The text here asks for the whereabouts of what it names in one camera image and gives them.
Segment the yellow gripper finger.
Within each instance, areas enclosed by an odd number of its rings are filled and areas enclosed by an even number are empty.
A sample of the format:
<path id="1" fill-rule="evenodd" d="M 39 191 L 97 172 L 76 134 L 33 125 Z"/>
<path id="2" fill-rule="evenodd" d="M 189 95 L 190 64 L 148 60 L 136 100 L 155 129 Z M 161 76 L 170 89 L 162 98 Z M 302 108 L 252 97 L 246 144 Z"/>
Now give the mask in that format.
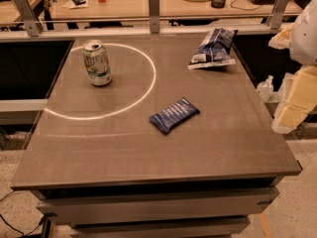
<path id="1" fill-rule="evenodd" d="M 293 24 L 285 27 L 281 32 L 272 37 L 268 45 L 271 48 L 283 50 L 288 49 L 290 47 L 290 35 L 293 29 Z"/>
<path id="2" fill-rule="evenodd" d="M 271 128 L 275 133 L 295 130 L 317 106 L 317 67 L 303 65 L 293 76 L 274 113 Z"/>

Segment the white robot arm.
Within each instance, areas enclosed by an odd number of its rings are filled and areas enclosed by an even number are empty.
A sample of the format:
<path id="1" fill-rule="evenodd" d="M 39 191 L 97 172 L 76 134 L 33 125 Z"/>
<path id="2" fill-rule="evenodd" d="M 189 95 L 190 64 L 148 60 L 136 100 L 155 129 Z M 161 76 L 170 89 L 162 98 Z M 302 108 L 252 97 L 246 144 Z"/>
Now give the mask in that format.
<path id="1" fill-rule="evenodd" d="M 317 106 L 317 0 L 311 0 L 295 22 L 270 39 L 275 49 L 289 49 L 290 58 L 301 64 L 286 88 L 271 128 L 288 134 Z"/>

